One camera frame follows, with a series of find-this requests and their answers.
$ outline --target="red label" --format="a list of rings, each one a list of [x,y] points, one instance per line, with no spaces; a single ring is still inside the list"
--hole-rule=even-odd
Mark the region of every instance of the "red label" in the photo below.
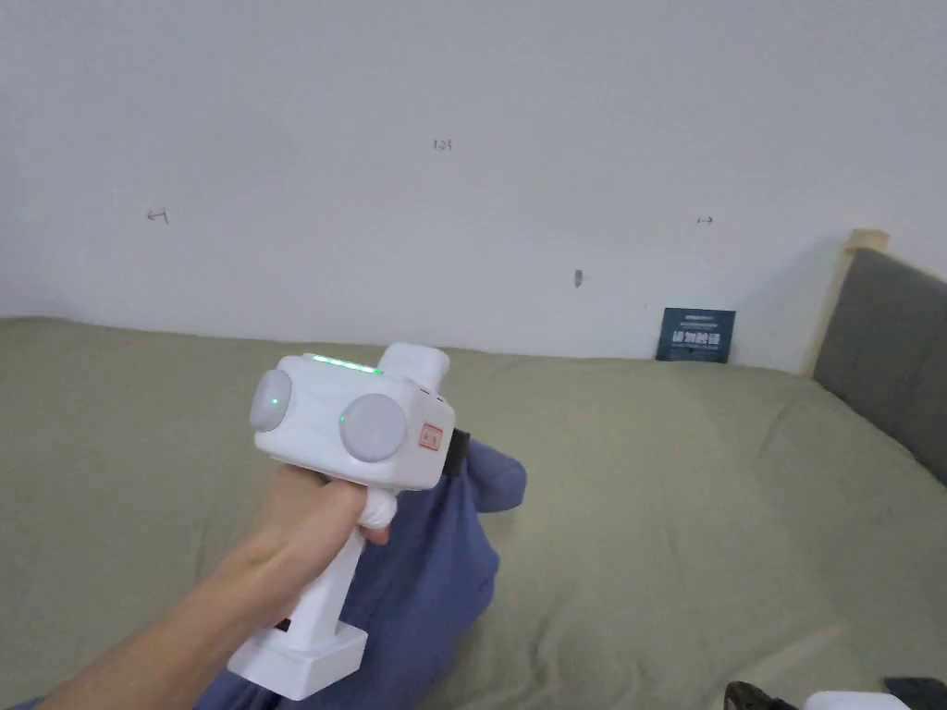
[[[433,427],[430,424],[425,424],[424,428],[420,430],[420,445],[424,449],[430,449],[432,452],[440,451],[440,441],[444,438],[444,431],[438,429],[438,427]]]

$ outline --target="gray round knob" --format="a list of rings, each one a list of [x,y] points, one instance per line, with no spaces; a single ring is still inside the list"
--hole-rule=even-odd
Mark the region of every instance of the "gray round knob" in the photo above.
[[[250,426],[258,432],[272,432],[286,416],[293,381],[282,370],[270,370],[257,385],[250,409]]]
[[[363,395],[339,418],[342,443],[355,458],[369,463],[393,456],[407,431],[402,408],[385,395]]]

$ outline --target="blue fabric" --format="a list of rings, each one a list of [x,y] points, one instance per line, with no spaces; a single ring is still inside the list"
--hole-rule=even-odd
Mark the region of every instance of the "blue fabric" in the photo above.
[[[493,596],[500,560],[477,513],[517,507],[526,481],[518,461],[471,440],[458,475],[441,476],[431,490],[399,495],[390,544],[368,545],[359,560],[341,615],[368,633],[355,673],[296,702],[225,671],[196,710],[398,710],[418,704]]]

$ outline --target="dark blue card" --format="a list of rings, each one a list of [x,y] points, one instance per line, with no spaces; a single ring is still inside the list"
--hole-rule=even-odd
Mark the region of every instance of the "dark blue card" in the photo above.
[[[730,357],[736,311],[664,309],[656,360],[725,363]]]

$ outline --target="green led strip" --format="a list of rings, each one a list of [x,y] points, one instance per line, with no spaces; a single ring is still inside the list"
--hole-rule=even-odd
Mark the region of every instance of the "green led strip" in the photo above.
[[[313,355],[313,360],[318,363],[326,364],[337,364],[339,367],[347,367],[349,370],[359,370],[360,372],[367,372],[369,375],[383,375],[382,370],[376,370],[374,367],[367,367],[363,364],[356,363],[347,363],[344,360],[336,360],[335,358],[327,358],[324,355]]]

